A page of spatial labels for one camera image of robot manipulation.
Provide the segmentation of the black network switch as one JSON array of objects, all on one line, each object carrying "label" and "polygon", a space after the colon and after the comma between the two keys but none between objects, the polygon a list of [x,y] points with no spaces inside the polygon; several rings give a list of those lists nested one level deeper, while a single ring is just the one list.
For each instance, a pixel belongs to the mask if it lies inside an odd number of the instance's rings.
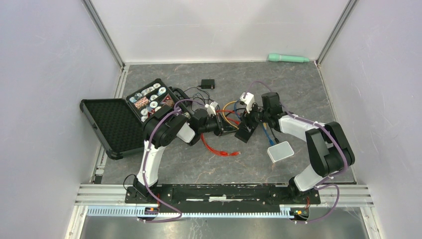
[{"label": "black network switch", "polygon": [[238,126],[238,130],[234,136],[242,142],[247,143],[256,130],[257,126],[258,124],[256,123],[247,123],[242,121]]}]

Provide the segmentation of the black power adapter with cord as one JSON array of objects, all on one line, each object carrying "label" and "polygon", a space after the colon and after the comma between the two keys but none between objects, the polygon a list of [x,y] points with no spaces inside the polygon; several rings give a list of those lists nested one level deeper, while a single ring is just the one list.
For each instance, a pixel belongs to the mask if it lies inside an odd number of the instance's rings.
[{"label": "black power adapter with cord", "polygon": [[184,90],[184,93],[187,93],[189,90],[196,90],[197,92],[190,96],[190,99],[200,100],[204,104],[210,104],[212,102],[211,95],[208,90],[215,89],[215,79],[201,79],[199,85],[194,87],[188,87]]}]

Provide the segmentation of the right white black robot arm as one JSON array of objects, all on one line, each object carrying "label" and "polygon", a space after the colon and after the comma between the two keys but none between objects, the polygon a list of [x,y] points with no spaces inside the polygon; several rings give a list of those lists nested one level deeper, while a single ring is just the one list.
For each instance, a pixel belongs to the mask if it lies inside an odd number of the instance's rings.
[{"label": "right white black robot arm", "polygon": [[289,180],[287,195],[291,202],[302,202],[309,190],[319,188],[328,178],[355,163],[354,153],[339,123],[318,123],[284,110],[276,92],[265,93],[261,98],[263,105],[260,107],[253,94],[240,96],[246,111],[235,137],[247,143],[258,125],[267,123],[271,129],[306,142],[310,163]]}]

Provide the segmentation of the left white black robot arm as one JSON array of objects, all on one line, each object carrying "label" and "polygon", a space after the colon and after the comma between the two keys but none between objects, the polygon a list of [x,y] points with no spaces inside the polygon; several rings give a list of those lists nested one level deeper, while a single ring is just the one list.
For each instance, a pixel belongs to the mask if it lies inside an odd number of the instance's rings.
[{"label": "left white black robot arm", "polygon": [[133,181],[137,196],[145,203],[156,198],[154,185],[158,182],[158,169],[165,148],[176,138],[188,145],[196,144],[204,133],[222,136],[235,132],[218,113],[206,109],[194,112],[164,106],[143,123],[145,135],[141,168]]}]

